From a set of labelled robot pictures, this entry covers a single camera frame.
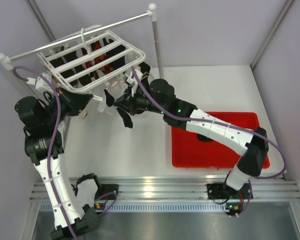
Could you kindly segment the black sock with white stripes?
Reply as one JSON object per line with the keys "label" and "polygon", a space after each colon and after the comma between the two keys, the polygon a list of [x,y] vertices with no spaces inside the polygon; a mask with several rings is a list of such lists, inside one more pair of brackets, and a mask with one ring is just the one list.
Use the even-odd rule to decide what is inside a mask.
{"label": "black sock with white stripes", "polygon": [[[105,101],[106,105],[110,108],[114,106],[115,103],[115,98],[108,92],[108,90],[104,89],[103,90],[105,93]],[[133,128],[133,122],[131,120],[131,117],[128,115],[127,112],[125,112],[123,109],[119,107],[115,107],[117,112],[119,113],[120,117],[123,120],[123,124],[125,128],[132,129]]]}

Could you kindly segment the white plastic clip hanger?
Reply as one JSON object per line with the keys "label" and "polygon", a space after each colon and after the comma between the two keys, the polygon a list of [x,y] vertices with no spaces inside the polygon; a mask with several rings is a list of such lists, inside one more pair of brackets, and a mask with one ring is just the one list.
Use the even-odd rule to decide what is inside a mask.
{"label": "white plastic clip hanger", "polygon": [[37,56],[56,83],[85,94],[93,88],[141,64],[145,53],[111,30],[61,44],[61,50],[42,50]]}

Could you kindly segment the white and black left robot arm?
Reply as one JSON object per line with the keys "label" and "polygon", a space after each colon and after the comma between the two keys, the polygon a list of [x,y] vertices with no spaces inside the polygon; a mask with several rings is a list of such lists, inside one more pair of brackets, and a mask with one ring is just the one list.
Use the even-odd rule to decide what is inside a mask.
{"label": "white and black left robot arm", "polygon": [[25,154],[39,173],[51,203],[54,230],[50,237],[76,240],[98,227],[94,204],[103,194],[103,186],[94,173],[83,175],[75,186],[71,185],[65,165],[63,135],[58,127],[64,118],[78,116],[93,96],[60,87],[56,93],[48,96],[47,103],[33,96],[24,97],[14,109],[24,124]]}

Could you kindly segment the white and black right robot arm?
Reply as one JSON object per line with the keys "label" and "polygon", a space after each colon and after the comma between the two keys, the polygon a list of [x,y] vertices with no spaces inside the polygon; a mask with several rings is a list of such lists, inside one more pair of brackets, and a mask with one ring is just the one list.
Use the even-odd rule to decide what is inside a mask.
{"label": "white and black right robot arm", "polygon": [[127,128],[133,127],[131,116],[138,111],[158,113],[169,126],[207,137],[237,153],[240,159],[219,190],[227,199],[236,198],[250,178],[261,174],[269,150],[264,128],[249,130],[220,120],[177,98],[174,87],[164,79],[153,80],[148,88],[128,87],[113,104]]}

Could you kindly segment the black sock with tan stripes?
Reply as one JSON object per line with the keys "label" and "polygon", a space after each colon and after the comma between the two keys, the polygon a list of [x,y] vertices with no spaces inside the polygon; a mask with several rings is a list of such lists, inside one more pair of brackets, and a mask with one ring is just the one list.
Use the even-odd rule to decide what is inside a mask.
{"label": "black sock with tan stripes", "polygon": [[151,66],[145,62],[141,62],[139,67],[142,73],[141,82],[147,82],[150,75]]}

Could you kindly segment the metal drying rack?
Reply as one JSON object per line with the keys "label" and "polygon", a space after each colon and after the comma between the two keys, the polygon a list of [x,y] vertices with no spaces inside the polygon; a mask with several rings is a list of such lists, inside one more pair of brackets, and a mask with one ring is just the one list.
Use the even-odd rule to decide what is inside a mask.
{"label": "metal drying rack", "polygon": [[145,13],[133,16],[128,19],[121,20],[119,22],[115,22],[109,25],[105,26],[90,26],[88,28],[83,28],[81,31],[78,31],[77,33],[72,33],[68,36],[62,37],[60,39],[57,39],[55,41],[52,41],[46,45],[43,45],[39,48],[35,48],[33,50],[8,56],[0,52],[0,64],[7,70],[11,71],[13,69],[13,63],[15,61],[24,59],[26,57],[37,55],[40,51],[47,51],[52,50],[54,52],[59,52],[61,50],[61,45],[64,43],[67,43],[71,40],[78,40],[79,35],[83,34],[84,37],[89,38],[94,34],[101,34],[106,30],[112,30],[114,28],[117,28],[119,26],[123,26],[128,23],[132,23],[144,18],[149,18],[152,24],[152,31],[153,31],[153,37],[154,37],[154,45],[155,45],[155,54],[156,54],[156,60],[157,60],[157,66],[158,66],[158,72],[159,76],[162,78],[164,76],[163,71],[163,63],[161,59],[161,49],[160,49],[160,42],[159,42],[159,32],[158,32],[158,15],[157,15],[157,6],[154,3],[151,3],[148,6],[148,9]]}

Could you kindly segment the plain black hanging sock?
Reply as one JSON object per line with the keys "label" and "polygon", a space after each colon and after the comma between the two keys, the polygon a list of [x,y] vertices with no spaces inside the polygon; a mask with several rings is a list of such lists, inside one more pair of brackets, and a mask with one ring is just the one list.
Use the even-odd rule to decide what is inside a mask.
{"label": "plain black hanging sock", "polygon": [[[113,43],[114,41],[112,39],[103,39],[103,44],[104,46],[107,46],[111,43]],[[112,58],[115,55],[118,55],[121,52],[124,52],[126,50],[126,47],[124,45],[119,45],[113,49],[111,49],[110,51],[105,53],[106,59]],[[116,60],[114,60],[113,62],[110,63],[110,67],[113,68],[114,70],[119,69],[121,67],[123,67],[126,64],[126,60],[125,60],[125,56],[122,56]]]}

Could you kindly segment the black argyle patterned sock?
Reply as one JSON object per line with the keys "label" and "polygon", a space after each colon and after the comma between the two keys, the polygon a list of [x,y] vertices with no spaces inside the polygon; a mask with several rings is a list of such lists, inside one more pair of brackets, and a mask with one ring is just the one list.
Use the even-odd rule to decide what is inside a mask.
{"label": "black argyle patterned sock", "polygon": [[[102,48],[102,45],[101,45],[100,41],[98,40],[98,41],[96,41],[94,43],[91,43],[90,47],[91,47],[92,51],[96,51],[96,50]],[[93,67],[94,65],[99,64],[99,63],[103,62],[104,60],[106,60],[106,54],[105,53],[103,53],[100,56],[95,57],[93,60],[89,60],[88,62],[86,62],[85,63],[85,67],[86,68]],[[107,75],[107,74],[111,73],[112,71],[114,71],[114,69],[112,67],[110,67],[109,63],[106,64],[105,66],[102,66],[98,70],[101,71],[105,75]],[[94,71],[90,72],[89,76],[91,78],[98,79],[99,78],[98,71],[94,70]]]}

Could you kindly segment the red plastic tray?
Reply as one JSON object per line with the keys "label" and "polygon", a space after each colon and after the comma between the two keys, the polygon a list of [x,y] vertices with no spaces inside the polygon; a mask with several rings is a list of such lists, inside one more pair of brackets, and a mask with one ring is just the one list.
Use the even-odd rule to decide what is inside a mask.
{"label": "red plastic tray", "polygon": [[[206,114],[216,117],[217,122],[224,121],[250,130],[260,126],[254,112],[210,111]],[[171,154],[172,165],[176,168],[231,169],[240,158],[223,144],[176,127],[171,128]]]}

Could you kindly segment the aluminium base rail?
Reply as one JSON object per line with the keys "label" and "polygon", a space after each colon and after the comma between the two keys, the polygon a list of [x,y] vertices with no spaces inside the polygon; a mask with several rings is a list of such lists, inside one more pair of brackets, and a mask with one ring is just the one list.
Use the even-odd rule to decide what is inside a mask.
{"label": "aluminium base rail", "polygon": [[[239,204],[240,197],[217,195],[211,197],[218,178],[188,177],[132,177],[100,179],[103,187],[116,191],[106,206],[112,212],[224,212]],[[246,202],[300,201],[300,192],[294,181],[283,179],[251,180],[244,186]]]}

